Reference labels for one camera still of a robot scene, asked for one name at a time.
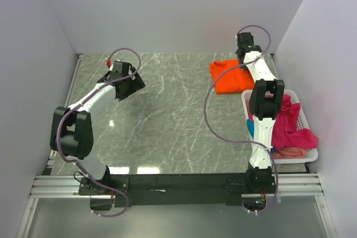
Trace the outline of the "orange t shirt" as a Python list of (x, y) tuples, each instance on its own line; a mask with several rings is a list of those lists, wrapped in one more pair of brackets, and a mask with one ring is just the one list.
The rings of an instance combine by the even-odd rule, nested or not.
[[(214, 61), (209, 65), (209, 71), (213, 82), (226, 70), (238, 65), (238, 59)], [(217, 94), (242, 93), (254, 88), (254, 80), (248, 70), (236, 68), (223, 75), (215, 84)]]

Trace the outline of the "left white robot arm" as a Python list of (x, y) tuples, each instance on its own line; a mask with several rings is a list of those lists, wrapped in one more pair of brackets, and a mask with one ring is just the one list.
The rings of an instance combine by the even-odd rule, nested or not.
[(100, 195), (108, 193), (112, 184), (109, 168), (93, 151), (92, 117), (113, 100), (122, 101), (145, 86), (132, 64), (116, 60), (83, 98), (54, 111), (51, 149), (65, 162), (76, 165), (86, 177), (91, 177), (91, 187)]

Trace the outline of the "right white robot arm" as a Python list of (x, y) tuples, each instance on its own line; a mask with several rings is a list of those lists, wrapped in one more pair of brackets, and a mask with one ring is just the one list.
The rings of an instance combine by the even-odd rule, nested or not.
[(245, 187), (249, 192), (257, 193), (275, 185), (270, 153), (273, 127), (282, 108), (284, 82), (271, 73), (261, 47), (254, 44), (250, 32), (237, 33), (237, 45), (239, 64), (250, 72), (254, 81), (249, 99), (254, 135)]

